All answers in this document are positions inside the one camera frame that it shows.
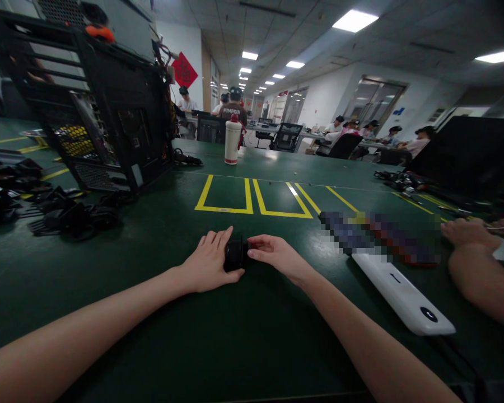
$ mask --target doorway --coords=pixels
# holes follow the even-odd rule
[[[383,125],[407,87],[408,84],[363,76],[344,116],[346,119],[360,120],[364,124],[377,120]]]

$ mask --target green table surface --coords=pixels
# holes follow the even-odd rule
[[[0,139],[37,128],[0,119]],[[19,140],[0,148],[34,143]],[[174,147],[203,160],[178,166],[122,209],[123,225],[86,242],[34,237],[21,219],[0,226],[0,347],[78,308],[131,287],[182,263],[210,229],[229,225],[245,237],[285,238],[317,271],[363,312],[450,385],[472,382],[474,373],[440,338],[412,334],[348,256],[322,240],[320,221],[294,183],[321,210],[354,214],[325,186],[361,212],[386,213],[423,243],[436,244],[442,263],[433,269],[398,269],[455,325],[452,337],[488,381],[504,379],[504,326],[470,303],[446,268],[450,246],[440,240],[440,216],[393,195],[373,172],[393,170],[336,160],[244,148],[236,166],[223,161],[223,146],[175,140]],[[27,154],[47,173],[62,170],[54,151]],[[245,209],[250,179],[253,214],[196,210],[208,175],[205,206]],[[290,182],[312,219],[263,215],[252,179],[269,211],[302,213]],[[75,186],[69,173],[50,181]],[[422,199],[424,208],[436,205]],[[62,401],[215,402],[358,393],[366,390],[349,357],[307,297],[282,274],[250,263],[237,284],[192,294],[163,307],[99,359]]]

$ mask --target red diamond sign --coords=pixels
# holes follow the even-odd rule
[[[179,52],[179,59],[174,60],[172,67],[175,69],[175,81],[180,87],[189,88],[198,78],[197,72],[192,68],[183,52]]]

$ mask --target office chair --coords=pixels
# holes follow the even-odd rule
[[[340,158],[342,160],[349,159],[349,156],[355,148],[363,140],[361,136],[345,134],[340,137],[336,144],[330,149],[328,154],[317,151],[315,154],[320,157]]]
[[[302,125],[293,123],[280,123],[278,133],[269,148],[275,151],[295,152],[298,134],[302,130]]]
[[[259,123],[272,123],[273,120],[267,119],[267,118],[259,118],[258,122]],[[274,136],[271,136],[271,134],[267,133],[267,132],[256,132],[256,139],[258,139],[258,145],[256,146],[256,148],[266,149],[264,147],[259,146],[259,141],[260,140],[270,140],[270,143],[272,144],[273,140],[274,140]]]
[[[226,143],[226,121],[212,115],[198,115],[198,135],[197,141],[208,143]]]

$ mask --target pink shirt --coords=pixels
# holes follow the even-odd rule
[[[413,155],[413,158],[415,158],[429,142],[429,139],[413,140],[407,144],[407,151]]]

